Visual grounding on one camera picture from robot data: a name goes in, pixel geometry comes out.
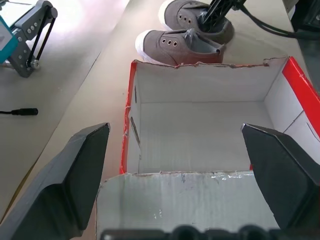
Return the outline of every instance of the sneaker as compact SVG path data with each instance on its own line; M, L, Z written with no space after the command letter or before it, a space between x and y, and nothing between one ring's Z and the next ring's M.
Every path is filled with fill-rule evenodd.
M147 30L135 40L135 48L144 61L177 66L198 62L222 63L225 46L193 29L178 31Z
M193 28L216 43L230 42L235 30L232 23L226 18L210 32L200 29L198 16L208 8L208 4L195 0L166 0L160 7L158 17L168 31Z

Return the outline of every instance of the black wire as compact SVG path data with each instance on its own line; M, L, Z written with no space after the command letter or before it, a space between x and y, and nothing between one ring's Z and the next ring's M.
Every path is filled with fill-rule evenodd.
M274 34L274 35L278 35L281 37L285 37L285 38L292 38L292 39L304 39L304 40L315 40L318 41L320 40L320 34L309 34L306 32L290 32L290 31L285 31L282 29L279 29L277 27L271 26L259 19L257 19L255 16L253 16L248 9L242 5L239 7L241 9L241 11L246 14L256 25L258 25L258 27L260 27L261 29Z

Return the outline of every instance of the white rubber sole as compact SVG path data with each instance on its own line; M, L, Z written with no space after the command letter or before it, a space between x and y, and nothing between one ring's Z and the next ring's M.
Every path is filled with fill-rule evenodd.
M165 20L165 12L167 7L169 6L170 3L172 3L174 0L166 0L162 5L160 6L159 12L158 12L158 17L160 20L160 23L164 26L164 28L167 31L172 31L172 29L166 24Z
M135 44L134 44L135 45L135 49L138 52L138 54L142 57L143 61L151 63L151 64L161 64L161 65L163 65L163 63L161 63L161 62L159 62L157 60L154 60L153 58L148 56L144 51L144 40L145 40L147 34L149 32L151 32L151 31L152 30L146 30L146 31L140 33L136 37Z

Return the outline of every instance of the shoe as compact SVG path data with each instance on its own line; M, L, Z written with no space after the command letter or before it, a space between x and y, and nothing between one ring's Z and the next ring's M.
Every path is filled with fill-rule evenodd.
M201 30L198 16L208 8L208 4L195 0L166 0L160 7L158 17L167 31L193 28L216 43L227 44L233 38L235 32L228 19L224 18L210 32Z
M225 46L193 29L178 31L147 30L135 40L135 48L145 62L177 66L198 62L222 63Z

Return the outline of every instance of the black cable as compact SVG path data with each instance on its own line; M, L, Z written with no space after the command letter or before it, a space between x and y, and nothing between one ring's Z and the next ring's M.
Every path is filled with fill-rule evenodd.
M282 30L257 19L248 11L248 9L244 5L239 6L239 9L244 14L246 14L256 25L258 25L258 27L260 27L261 29L271 34L278 35L285 38L292 38L292 39L304 39L304 40L313 40L313 41L320 40L320 34L310 34L306 32L290 32L290 31Z
M38 109L37 108L20 108L12 111L0 111L0 114L35 116L35 115L38 115Z

